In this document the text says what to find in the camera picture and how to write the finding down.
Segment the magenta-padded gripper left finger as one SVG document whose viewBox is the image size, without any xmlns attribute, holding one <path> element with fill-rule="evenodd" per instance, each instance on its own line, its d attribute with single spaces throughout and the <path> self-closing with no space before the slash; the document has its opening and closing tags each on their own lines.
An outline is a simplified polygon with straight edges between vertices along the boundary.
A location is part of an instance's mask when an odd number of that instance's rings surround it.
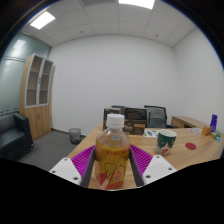
<svg viewBox="0 0 224 224">
<path fill-rule="evenodd" d="M 50 170 L 50 173 L 87 188 L 90 183 L 94 160 L 95 147 L 91 146 L 72 158 L 62 158 Z"/>
</svg>

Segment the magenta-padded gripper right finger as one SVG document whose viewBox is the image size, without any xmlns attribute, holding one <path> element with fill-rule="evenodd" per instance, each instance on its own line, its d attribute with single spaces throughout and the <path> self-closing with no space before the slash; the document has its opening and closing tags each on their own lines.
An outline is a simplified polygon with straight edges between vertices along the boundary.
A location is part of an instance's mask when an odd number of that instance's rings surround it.
<svg viewBox="0 0 224 224">
<path fill-rule="evenodd" d="M 130 146 L 129 159 L 137 187 L 150 184 L 176 172 L 176 169 L 161 155 L 152 156 L 134 145 Z"/>
</svg>

